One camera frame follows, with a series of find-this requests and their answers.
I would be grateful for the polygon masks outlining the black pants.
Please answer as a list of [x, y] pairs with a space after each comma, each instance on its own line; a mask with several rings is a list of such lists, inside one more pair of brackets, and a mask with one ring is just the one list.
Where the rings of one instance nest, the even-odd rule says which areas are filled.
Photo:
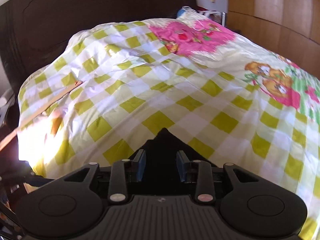
[[191, 146], [171, 134], [166, 128], [161, 129], [154, 139], [147, 140], [141, 147], [145, 151], [146, 166], [142, 181], [135, 183], [132, 193], [151, 196], [185, 196], [195, 193], [194, 174], [192, 183], [181, 182], [177, 167], [177, 152], [183, 151], [190, 161], [208, 160]]

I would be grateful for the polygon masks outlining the wooden wardrobe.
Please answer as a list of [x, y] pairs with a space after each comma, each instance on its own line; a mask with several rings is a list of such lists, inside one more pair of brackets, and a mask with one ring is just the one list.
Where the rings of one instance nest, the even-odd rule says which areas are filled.
[[319, 0], [228, 0], [227, 27], [319, 77]]

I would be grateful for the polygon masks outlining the colourful checked bed quilt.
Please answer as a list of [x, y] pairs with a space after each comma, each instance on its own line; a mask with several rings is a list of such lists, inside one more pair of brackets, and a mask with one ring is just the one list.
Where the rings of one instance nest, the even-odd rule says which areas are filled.
[[300, 236], [319, 239], [319, 80], [192, 11], [71, 37], [18, 94], [18, 157], [59, 178], [129, 157], [161, 129], [300, 196]]

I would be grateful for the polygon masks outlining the dark wooden headboard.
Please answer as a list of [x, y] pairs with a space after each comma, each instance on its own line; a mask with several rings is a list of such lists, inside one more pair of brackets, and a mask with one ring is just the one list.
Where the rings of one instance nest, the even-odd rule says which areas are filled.
[[52, 63], [75, 33], [109, 22], [174, 18], [196, 0], [9, 0], [1, 6], [1, 61], [18, 92], [36, 70]]

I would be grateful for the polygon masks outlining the wooden stick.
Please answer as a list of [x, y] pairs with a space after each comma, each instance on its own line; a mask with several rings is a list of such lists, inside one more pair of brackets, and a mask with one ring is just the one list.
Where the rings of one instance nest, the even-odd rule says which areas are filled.
[[67, 88], [65, 88], [62, 92], [54, 96], [51, 100], [49, 100], [47, 103], [45, 103], [43, 106], [41, 106], [37, 111], [35, 111], [32, 115], [30, 115], [28, 118], [26, 118], [23, 122], [20, 123], [20, 125], [15, 128], [9, 135], [7, 135], [2, 141], [1, 141], [1, 148], [0, 151], [2, 151], [16, 136], [17, 133], [22, 130], [24, 126], [26, 126], [29, 122], [33, 121], [37, 116], [42, 114], [45, 110], [47, 110], [53, 103], [59, 101], [61, 98], [63, 98], [66, 94], [70, 93], [72, 90], [79, 87], [83, 82], [82, 81], [76, 81], [74, 84], [69, 85]]

